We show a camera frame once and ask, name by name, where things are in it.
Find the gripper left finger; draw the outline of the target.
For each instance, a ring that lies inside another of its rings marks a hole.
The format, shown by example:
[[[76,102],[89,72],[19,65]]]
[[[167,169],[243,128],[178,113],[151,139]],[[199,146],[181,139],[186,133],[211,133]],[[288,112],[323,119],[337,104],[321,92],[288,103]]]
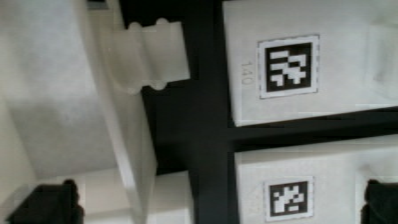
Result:
[[[41,184],[7,215],[7,224],[83,224],[78,186],[73,179]]]

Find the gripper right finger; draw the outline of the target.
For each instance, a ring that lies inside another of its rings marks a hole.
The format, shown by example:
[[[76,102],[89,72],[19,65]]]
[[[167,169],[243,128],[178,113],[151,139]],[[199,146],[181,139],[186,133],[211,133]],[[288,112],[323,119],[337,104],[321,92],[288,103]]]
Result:
[[[361,224],[398,224],[398,184],[368,181]]]

